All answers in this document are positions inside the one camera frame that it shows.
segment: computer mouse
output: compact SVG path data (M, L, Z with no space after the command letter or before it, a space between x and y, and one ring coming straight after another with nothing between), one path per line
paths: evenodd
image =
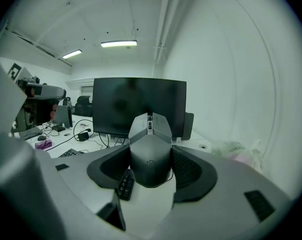
M37 140L38 141L44 141L44 140L46 140L46 136L39 136L38 138L37 138Z

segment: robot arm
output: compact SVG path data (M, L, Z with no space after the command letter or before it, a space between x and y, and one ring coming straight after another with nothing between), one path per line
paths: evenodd
M28 78L18 80L17 85L27 98L16 117L13 133L23 132L50 121L53 105L66 96L66 91L60 87L30 82Z

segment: keyboard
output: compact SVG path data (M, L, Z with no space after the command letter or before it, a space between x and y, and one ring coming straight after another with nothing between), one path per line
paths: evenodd
M69 157L69 156L76 156L76 155L80 155L80 154L84 154L84 152L82 151L75 151L74 149L69 149L67 152L63 153L62 155L59 156L60 157Z
M130 169L127 169L119 185L119 198L130 201L134 186L134 178Z

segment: window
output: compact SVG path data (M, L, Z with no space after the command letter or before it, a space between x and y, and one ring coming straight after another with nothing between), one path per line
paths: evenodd
M93 96L93 86L82 87L81 96Z

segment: power adapter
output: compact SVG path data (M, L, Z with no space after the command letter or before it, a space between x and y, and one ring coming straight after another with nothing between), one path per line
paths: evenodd
M80 133L77 137L79 138L80 142L86 141L90 138L87 132Z

